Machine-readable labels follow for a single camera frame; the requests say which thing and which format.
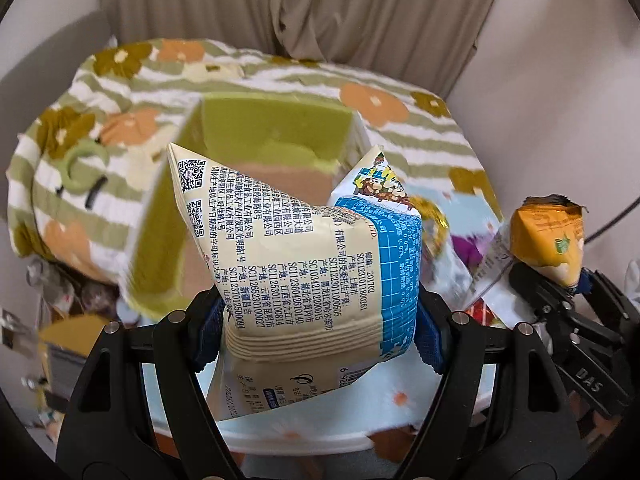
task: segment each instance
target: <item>gold wrapper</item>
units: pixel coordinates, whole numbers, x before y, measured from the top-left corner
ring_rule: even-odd
[[[410,200],[422,217],[422,243],[435,258],[442,251],[449,234],[449,222],[431,200],[420,196],[412,196]]]

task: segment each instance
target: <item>blue and white snack bag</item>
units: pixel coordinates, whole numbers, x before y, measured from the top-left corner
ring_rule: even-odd
[[[408,349],[422,220],[379,146],[327,206],[175,144],[168,154],[178,209],[225,301],[207,395],[216,420],[347,386]]]

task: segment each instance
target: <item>yellow wrapper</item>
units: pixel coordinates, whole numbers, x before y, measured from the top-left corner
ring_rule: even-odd
[[[577,285],[583,247],[582,206],[563,196],[529,197],[511,217],[511,253],[559,285]]]
[[[411,196],[411,203],[422,218],[422,243],[427,247],[432,258],[442,252],[442,247],[449,234],[449,222],[431,200],[421,196]]]

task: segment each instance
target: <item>qr code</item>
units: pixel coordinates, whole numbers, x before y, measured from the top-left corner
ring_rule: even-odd
[[[204,236],[204,225],[202,225],[202,200],[191,200],[187,202],[187,212],[193,226],[193,233],[196,238]]]
[[[178,162],[178,171],[180,172],[180,185],[182,192],[202,187],[202,175],[204,173],[205,160],[197,160],[196,158],[188,158]]]

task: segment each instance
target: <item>das logo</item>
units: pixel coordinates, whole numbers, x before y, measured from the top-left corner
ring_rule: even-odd
[[[588,387],[592,392],[597,392],[601,389],[602,383],[596,382],[596,378],[589,374],[584,368],[580,368],[575,376],[582,381],[582,384]]]

